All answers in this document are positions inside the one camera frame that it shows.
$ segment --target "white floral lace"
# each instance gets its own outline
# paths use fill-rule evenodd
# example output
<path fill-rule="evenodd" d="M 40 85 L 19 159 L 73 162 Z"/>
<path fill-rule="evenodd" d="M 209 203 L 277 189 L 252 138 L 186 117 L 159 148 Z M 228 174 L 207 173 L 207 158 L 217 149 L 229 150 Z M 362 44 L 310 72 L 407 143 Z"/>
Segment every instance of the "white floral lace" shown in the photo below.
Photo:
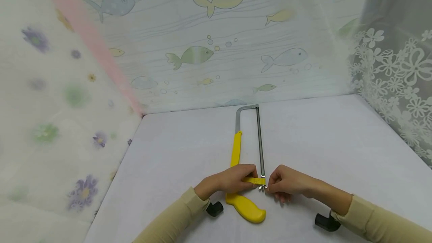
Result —
<path fill-rule="evenodd" d="M 421 37 L 432 39 L 432 30 Z M 415 38 L 396 53 L 376 47 L 383 40 L 384 31 L 374 28 L 354 35 L 352 87 L 432 168 L 432 96 L 420 91 L 432 89 L 432 60 Z"/>

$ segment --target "white lace curtain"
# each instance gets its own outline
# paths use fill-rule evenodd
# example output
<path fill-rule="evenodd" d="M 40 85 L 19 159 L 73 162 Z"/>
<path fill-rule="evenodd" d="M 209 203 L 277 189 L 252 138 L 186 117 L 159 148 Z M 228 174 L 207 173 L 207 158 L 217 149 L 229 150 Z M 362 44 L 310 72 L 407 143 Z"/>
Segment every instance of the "white lace curtain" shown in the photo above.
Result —
<path fill-rule="evenodd" d="M 432 1 L 366 0 L 352 86 L 432 168 Z"/>

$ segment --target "green flower print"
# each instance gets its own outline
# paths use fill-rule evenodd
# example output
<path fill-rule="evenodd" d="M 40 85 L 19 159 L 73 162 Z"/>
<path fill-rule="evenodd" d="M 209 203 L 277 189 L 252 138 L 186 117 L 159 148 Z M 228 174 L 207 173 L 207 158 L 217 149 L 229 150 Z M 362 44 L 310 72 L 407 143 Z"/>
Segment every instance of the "green flower print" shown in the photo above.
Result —
<path fill-rule="evenodd" d="M 53 124 L 43 124 L 35 129 L 33 134 L 36 141 L 51 143 L 59 134 L 59 129 Z"/>
<path fill-rule="evenodd" d="M 83 107 L 89 100 L 90 96 L 86 90 L 80 86 L 69 86 L 65 90 L 65 97 L 67 103 L 72 108 Z"/>
<path fill-rule="evenodd" d="M 22 201 L 25 200 L 27 195 L 29 194 L 29 188 L 26 186 L 19 186 L 12 190 L 11 193 L 7 196 L 12 201 Z"/>

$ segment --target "left hand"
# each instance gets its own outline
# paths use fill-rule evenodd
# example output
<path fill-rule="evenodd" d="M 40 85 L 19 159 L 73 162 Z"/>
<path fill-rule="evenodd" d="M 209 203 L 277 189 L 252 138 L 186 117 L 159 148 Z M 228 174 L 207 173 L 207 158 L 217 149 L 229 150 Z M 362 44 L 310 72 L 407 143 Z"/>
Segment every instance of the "left hand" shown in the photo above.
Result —
<path fill-rule="evenodd" d="M 217 191 L 234 194 L 247 189 L 254 189 L 256 184 L 243 182 L 245 177 L 258 177 L 255 164 L 237 164 L 223 172 L 204 178 L 194 189 L 201 200 L 207 200 Z"/>

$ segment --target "pink stripe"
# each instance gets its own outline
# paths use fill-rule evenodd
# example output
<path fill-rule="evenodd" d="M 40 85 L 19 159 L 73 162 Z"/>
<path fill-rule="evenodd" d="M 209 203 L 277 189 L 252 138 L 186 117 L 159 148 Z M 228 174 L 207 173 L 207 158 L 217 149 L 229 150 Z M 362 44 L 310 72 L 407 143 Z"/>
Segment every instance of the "pink stripe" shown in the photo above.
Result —
<path fill-rule="evenodd" d="M 77 32 L 84 44 L 91 51 L 93 56 L 103 67 L 108 76 L 114 81 L 120 92 L 130 101 L 133 110 L 143 115 L 141 107 L 134 96 L 131 85 L 129 84 L 122 71 L 114 61 L 113 56 L 108 50 L 105 41 L 88 18 L 87 12 L 83 7 L 82 0 L 52 0 L 56 7 L 67 17 L 75 32 Z"/>

